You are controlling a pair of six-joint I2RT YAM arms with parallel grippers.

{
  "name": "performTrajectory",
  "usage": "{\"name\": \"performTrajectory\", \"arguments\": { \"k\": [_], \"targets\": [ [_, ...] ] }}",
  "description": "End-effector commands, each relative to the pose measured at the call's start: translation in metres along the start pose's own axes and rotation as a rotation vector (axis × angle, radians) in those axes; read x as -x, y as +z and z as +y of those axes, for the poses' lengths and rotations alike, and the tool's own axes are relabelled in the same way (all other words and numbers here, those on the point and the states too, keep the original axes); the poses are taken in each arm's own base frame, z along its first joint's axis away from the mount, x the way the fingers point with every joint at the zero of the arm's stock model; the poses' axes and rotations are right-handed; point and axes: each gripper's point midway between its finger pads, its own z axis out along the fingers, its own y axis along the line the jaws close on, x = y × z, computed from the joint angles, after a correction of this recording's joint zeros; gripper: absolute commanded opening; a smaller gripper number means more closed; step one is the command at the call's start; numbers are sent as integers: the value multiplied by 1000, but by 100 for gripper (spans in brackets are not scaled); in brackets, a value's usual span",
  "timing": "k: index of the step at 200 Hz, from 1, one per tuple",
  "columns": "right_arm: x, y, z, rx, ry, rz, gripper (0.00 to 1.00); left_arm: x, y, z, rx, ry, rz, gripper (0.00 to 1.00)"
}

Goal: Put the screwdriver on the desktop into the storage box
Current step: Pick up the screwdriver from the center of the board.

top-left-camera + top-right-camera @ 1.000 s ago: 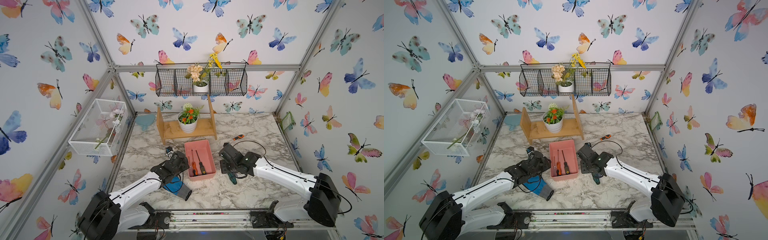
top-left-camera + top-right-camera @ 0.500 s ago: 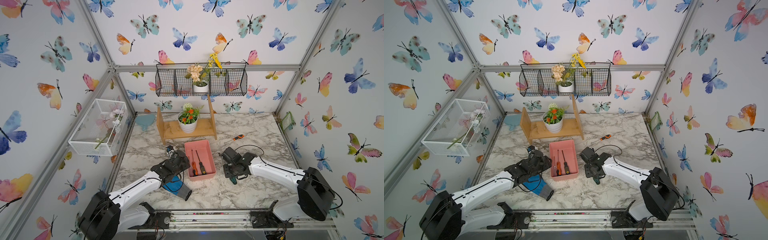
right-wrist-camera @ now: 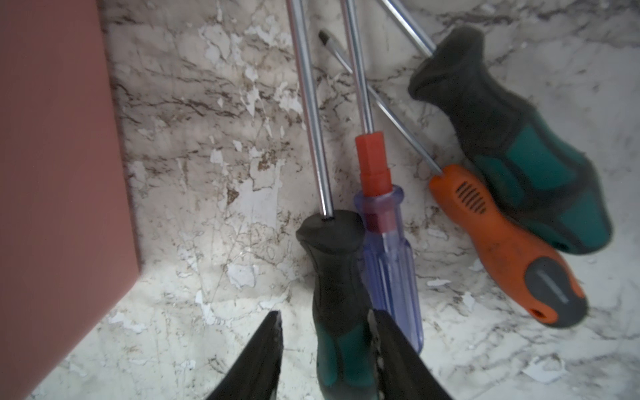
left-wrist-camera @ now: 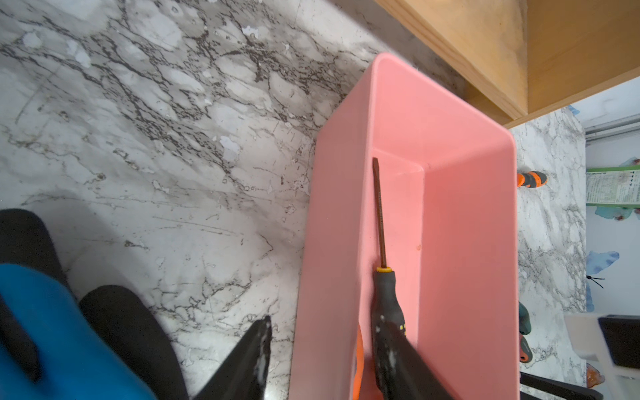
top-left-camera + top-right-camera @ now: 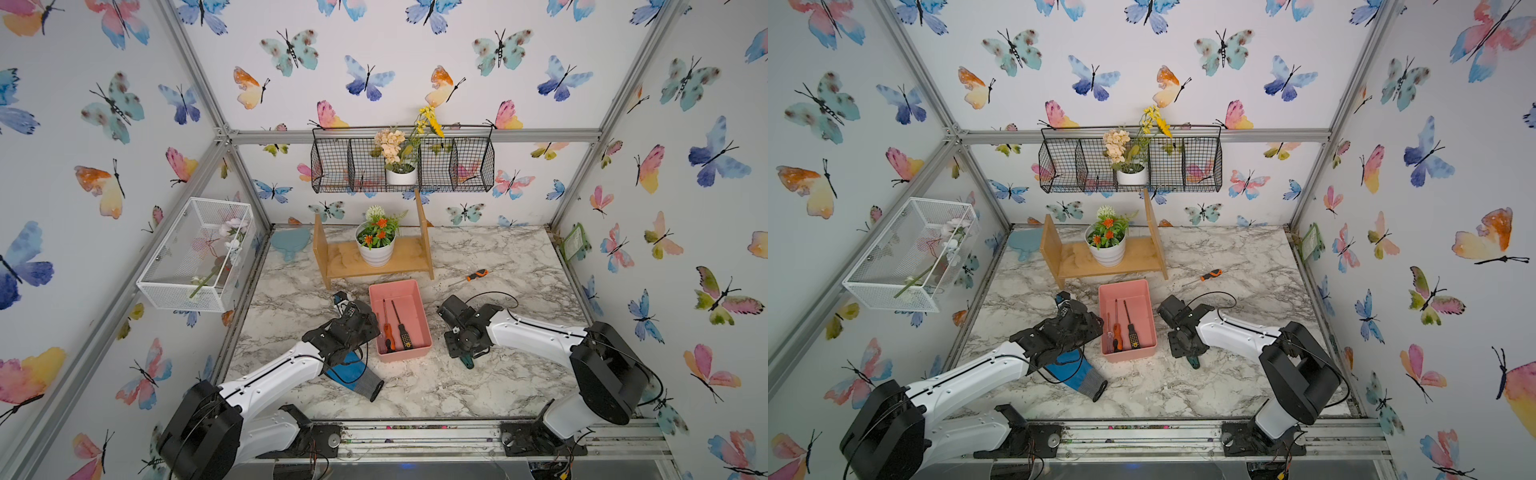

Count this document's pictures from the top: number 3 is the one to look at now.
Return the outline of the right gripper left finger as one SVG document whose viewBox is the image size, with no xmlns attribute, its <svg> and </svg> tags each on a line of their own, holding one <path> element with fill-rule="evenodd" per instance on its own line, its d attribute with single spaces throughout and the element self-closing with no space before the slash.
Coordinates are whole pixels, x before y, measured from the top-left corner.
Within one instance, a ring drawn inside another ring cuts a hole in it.
<svg viewBox="0 0 640 400">
<path fill-rule="evenodd" d="M 282 317 L 280 311 L 271 311 L 206 400 L 276 399 L 282 360 Z"/>
</svg>

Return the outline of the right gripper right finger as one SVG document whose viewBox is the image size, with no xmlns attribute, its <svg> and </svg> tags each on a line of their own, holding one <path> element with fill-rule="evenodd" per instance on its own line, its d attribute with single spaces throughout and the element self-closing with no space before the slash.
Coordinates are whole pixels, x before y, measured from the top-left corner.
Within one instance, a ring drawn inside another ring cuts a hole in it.
<svg viewBox="0 0 640 400">
<path fill-rule="evenodd" d="M 380 399 L 452 399 L 428 371 L 389 313 L 371 309 L 368 326 Z"/>
</svg>

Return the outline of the purple clear screwdriver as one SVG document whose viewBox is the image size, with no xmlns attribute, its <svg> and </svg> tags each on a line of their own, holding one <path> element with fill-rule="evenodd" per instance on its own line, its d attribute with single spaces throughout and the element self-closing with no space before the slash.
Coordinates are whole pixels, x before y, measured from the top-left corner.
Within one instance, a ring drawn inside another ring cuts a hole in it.
<svg viewBox="0 0 640 400">
<path fill-rule="evenodd" d="M 413 250 L 403 232 L 402 188 L 392 183 L 386 146 L 374 127 L 355 2 L 341 2 L 363 133 L 356 137 L 362 190 L 355 205 L 364 220 L 365 282 L 373 307 L 392 316 L 416 352 L 423 349 Z"/>
</svg>

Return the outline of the orange grey screwdriver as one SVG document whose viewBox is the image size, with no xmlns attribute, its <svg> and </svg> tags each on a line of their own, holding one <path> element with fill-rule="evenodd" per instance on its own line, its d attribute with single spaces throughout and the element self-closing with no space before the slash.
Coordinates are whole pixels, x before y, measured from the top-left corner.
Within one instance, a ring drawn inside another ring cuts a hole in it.
<svg viewBox="0 0 640 400">
<path fill-rule="evenodd" d="M 378 107 L 435 173 L 429 189 L 441 210 L 470 236 L 495 283 L 533 318 L 571 328 L 588 314 L 588 300 L 565 260 L 550 245 L 505 218 L 483 182 L 466 168 L 440 167 L 373 88 Z"/>
</svg>

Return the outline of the pink plastic storage box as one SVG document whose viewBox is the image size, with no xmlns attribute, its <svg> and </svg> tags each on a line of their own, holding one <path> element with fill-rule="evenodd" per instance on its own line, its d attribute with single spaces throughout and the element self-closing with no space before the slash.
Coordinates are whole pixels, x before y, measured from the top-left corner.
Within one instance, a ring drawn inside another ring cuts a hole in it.
<svg viewBox="0 0 640 400">
<path fill-rule="evenodd" d="M 1 4 L 1 396 L 130 290 L 138 255 L 95 1 Z"/>
</svg>

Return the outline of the large green black screwdriver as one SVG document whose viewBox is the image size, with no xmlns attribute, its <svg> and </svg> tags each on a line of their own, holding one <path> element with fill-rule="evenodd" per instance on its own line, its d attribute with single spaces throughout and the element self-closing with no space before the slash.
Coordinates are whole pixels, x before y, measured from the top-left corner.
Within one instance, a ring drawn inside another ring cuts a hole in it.
<svg viewBox="0 0 640 400">
<path fill-rule="evenodd" d="M 425 56 L 409 95 L 445 113 L 501 210 L 562 252 L 604 249 L 613 224 L 595 167 L 490 74 L 483 32 L 461 26 L 435 43 L 400 1 L 384 7 Z"/>
</svg>

